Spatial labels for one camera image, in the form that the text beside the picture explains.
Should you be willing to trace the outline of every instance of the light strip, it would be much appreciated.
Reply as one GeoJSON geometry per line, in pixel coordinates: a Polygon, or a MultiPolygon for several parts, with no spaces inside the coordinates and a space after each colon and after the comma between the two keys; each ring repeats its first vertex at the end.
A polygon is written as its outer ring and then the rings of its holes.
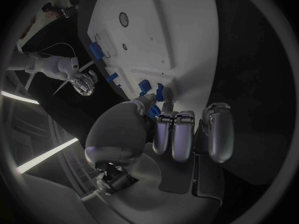
{"type": "Polygon", "coordinates": [[[54,155],[55,153],[61,151],[62,149],[66,148],[67,146],[71,145],[72,143],[78,141],[77,138],[74,138],[56,148],[53,148],[52,150],[36,157],[36,158],[33,158],[32,160],[30,160],[29,162],[27,163],[24,163],[23,165],[17,167],[17,171],[19,173],[24,173],[26,172],[27,170],[29,170],[30,168],[34,167],[35,165],[39,164],[40,162],[44,161],[45,159],[47,159],[48,157],[51,157],[52,155],[54,155]]]}
{"type": "Polygon", "coordinates": [[[21,96],[16,96],[16,95],[7,93],[5,91],[1,91],[1,95],[9,97],[9,98],[16,99],[16,100],[19,100],[19,101],[25,101],[25,102],[29,102],[29,103],[33,103],[33,104],[38,104],[39,105],[39,103],[37,101],[30,100],[30,99],[27,99],[27,98],[24,98],[24,97],[21,97],[21,96]]]}

